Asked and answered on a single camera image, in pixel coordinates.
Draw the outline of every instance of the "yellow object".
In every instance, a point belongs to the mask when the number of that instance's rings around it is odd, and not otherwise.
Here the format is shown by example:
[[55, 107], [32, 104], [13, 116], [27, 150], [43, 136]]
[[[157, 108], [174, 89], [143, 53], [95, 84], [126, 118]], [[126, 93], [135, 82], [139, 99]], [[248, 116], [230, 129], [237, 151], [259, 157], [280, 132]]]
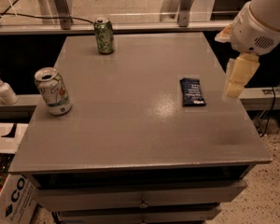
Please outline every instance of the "yellow object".
[[215, 41], [221, 43], [231, 42], [231, 29], [232, 29], [232, 23], [229, 24], [227, 27], [225, 27], [221, 32], [219, 32], [216, 35]]
[[230, 98], [239, 97], [258, 68], [259, 56], [256, 54], [241, 53], [234, 62], [230, 61], [224, 95]]

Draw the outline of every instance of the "cable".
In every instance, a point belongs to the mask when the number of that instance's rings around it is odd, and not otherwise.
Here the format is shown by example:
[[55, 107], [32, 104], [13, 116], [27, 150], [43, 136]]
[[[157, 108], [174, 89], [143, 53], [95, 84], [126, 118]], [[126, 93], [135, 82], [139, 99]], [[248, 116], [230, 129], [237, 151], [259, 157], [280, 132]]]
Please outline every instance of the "cable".
[[[19, 1], [20, 1], [20, 0], [14, 1], [14, 2], [12, 3], [12, 6], [16, 5]], [[10, 9], [11, 9], [11, 5], [9, 5], [9, 7], [8, 7], [4, 12], [2, 12], [2, 14], [3, 14], [3, 15], [6, 14]]]
[[85, 21], [88, 23], [93, 23], [93, 21], [87, 20], [87, 19], [82, 19], [82, 18], [77, 18], [77, 17], [42, 17], [42, 16], [33, 16], [33, 15], [28, 15], [28, 14], [23, 14], [23, 13], [0, 13], [0, 16], [5, 16], [5, 15], [11, 15], [11, 16], [22, 16], [22, 17], [27, 17], [27, 18], [34, 18], [34, 19], [73, 19], [73, 20], [79, 20], [79, 21]]
[[273, 102], [272, 102], [272, 106], [271, 106], [271, 109], [269, 110], [269, 112], [267, 113], [267, 115], [269, 115], [269, 116], [268, 116], [268, 119], [267, 119], [267, 123], [266, 123], [265, 129], [264, 129], [264, 132], [261, 134], [260, 137], [264, 136], [264, 134], [266, 134], [266, 132], [267, 132], [267, 129], [268, 129], [268, 126], [269, 126], [270, 117], [271, 117], [270, 113], [271, 113], [271, 111], [273, 110], [274, 104], [275, 104], [275, 101], [276, 101], [276, 93], [275, 93], [273, 87], [272, 87], [272, 90], [273, 90]]

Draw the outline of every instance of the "white bottle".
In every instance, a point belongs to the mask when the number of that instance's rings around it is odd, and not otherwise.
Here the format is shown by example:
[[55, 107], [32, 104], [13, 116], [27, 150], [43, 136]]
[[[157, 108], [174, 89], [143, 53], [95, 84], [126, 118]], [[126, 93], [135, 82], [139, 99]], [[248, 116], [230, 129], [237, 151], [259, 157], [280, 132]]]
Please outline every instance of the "white bottle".
[[16, 93], [14, 92], [14, 90], [12, 90], [12, 88], [9, 86], [9, 84], [3, 82], [1, 79], [0, 79], [0, 98], [6, 105], [13, 105], [17, 103], [19, 99]]

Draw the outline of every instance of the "speckled floor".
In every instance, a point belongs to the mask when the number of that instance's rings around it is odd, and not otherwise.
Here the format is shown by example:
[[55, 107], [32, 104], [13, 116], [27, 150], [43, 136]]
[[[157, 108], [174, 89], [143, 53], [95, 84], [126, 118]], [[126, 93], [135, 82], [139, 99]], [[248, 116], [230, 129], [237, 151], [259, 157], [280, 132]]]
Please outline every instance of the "speckled floor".
[[[261, 123], [264, 130], [266, 120]], [[258, 165], [245, 177], [248, 187], [231, 203], [222, 203], [222, 212], [206, 224], [280, 224], [280, 122], [270, 119], [262, 137], [273, 162]], [[31, 224], [55, 223], [42, 208], [35, 211]]]

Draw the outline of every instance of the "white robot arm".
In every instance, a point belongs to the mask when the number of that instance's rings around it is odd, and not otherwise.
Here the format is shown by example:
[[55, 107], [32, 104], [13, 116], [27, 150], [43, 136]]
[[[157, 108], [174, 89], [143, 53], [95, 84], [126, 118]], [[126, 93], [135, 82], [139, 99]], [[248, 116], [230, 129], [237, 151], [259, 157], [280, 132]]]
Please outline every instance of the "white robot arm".
[[263, 55], [280, 43], [280, 0], [252, 0], [231, 26], [231, 46], [240, 52]]
[[271, 52], [280, 43], [280, 0], [252, 0], [244, 5], [232, 24], [216, 41], [228, 34], [240, 56], [227, 67], [225, 97], [237, 98], [259, 68], [259, 56]]

